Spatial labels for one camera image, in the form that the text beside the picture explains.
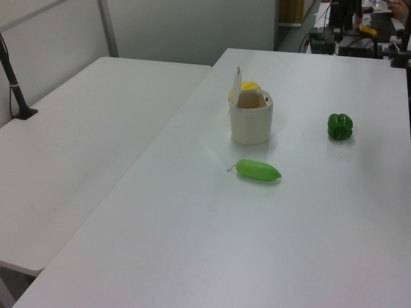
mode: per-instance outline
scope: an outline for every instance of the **black stand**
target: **black stand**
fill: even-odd
[[[411,59],[411,52],[407,51],[408,42],[410,41],[411,34],[411,12],[408,13],[407,23],[401,40],[399,51],[397,49],[385,48],[384,55],[391,58],[391,67],[399,69],[407,68],[408,61]]]
[[[36,114],[38,110],[29,108],[29,106],[27,106],[26,104],[26,101],[24,100],[23,93],[21,92],[17,78],[14,75],[14,71],[8,57],[8,52],[2,37],[0,41],[0,60],[1,64],[3,65],[4,71],[6,72],[8,82],[10,83],[10,86],[13,90],[17,104],[19,104],[20,112],[15,115],[14,118],[27,120],[33,114]]]

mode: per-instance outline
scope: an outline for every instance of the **cable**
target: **cable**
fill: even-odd
[[[1,35],[1,33],[0,33],[0,41],[1,41],[2,45],[4,46],[4,50],[6,51],[7,59],[9,59],[7,45],[6,45],[6,42],[4,41],[4,38]],[[13,115],[13,112],[12,112],[12,86],[9,85],[8,88],[9,88],[8,89],[8,108],[10,109],[10,116],[12,117],[12,119],[14,119],[14,115]]]
[[[4,49],[6,50],[6,54],[7,54],[7,58],[8,58],[7,45],[6,45],[6,42],[4,41],[4,38],[3,38],[3,36],[1,35],[1,33],[0,33],[0,40],[1,40],[2,45],[4,46]]]
[[[368,41],[368,42],[366,43],[366,45],[364,45],[364,49],[365,49],[365,48],[367,47],[367,45],[370,44],[370,43],[372,43],[372,40]]]
[[[10,116],[12,119],[14,119],[14,115],[12,112],[12,87],[9,86],[9,91],[8,91],[8,108],[10,109]]]
[[[326,14],[326,16],[324,18],[327,19],[327,11],[328,11],[330,6],[331,6],[331,4],[327,7],[327,9],[324,11],[324,13],[314,22],[314,24],[316,24],[317,21],[319,21],[324,16],[324,14]]]
[[[325,18],[324,18],[324,25],[323,25],[323,28],[325,28],[326,27],[326,21],[327,21],[327,12],[328,12],[328,10],[329,10],[329,8],[330,8],[330,6],[331,6],[331,3],[329,4],[329,6],[327,7],[327,10],[326,10],[326,16],[325,16]]]
[[[353,40],[351,43],[349,43],[348,45],[346,45],[345,48],[349,48],[351,47],[353,44],[357,43],[358,41],[362,40],[362,39],[366,39],[366,37],[360,37],[360,38],[356,38],[355,40]]]
[[[301,44],[300,44],[300,48],[298,49],[298,53],[300,53],[302,43],[304,43],[304,40],[306,39],[306,37],[307,37],[308,35],[309,35],[309,33],[307,33],[307,34],[305,35],[305,37],[302,39]]]

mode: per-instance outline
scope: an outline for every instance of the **white tabletop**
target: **white tabletop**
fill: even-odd
[[[101,58],[0,129],[0,266],[50,262],[208,73]]]
[[[237,65],[274,99],[260,146],[230,137]],[[408,307],[410,185],[404,70],[229,49],[15,307]]]

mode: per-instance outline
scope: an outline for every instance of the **electronic equipment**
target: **electronic equipment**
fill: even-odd
[[[396,27],[394,27],[391,17],[391,13],[371,14],[371,27],[378,31],[378,42],[389,43],[391,36],[396,35]]]
[[[335,41],[331,29],[311,28],[308,38],[310,40],[311,53],[332,55],[335,52]]]

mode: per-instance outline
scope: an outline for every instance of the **plastic vegetable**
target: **plastic vegetable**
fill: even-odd
[[[276,168],[269,164],[266,164],[265,162],[240,159],[237,164],[233,165],[233,167],[234,166],[236,167],[239,174],[246,176],[247,178],[255,178],[256,180],[261,181],[272,181],[276,178],[281,178],[280,172],[278,172]]]
[[[242,91],[244,91],[244,90],[261,90],[261,87],[257,83],[255,83],[254,81],[243,81],[241,83],[241,90]],[[230,90],[230,93],[229,93],[229,97],[228,97],[229,101],[231,99],[231,96],[232,96],[232,90]]]
[[[334,140],[346,140],[353,134],[353,121],[346,114],[328,117],[328,135]]]

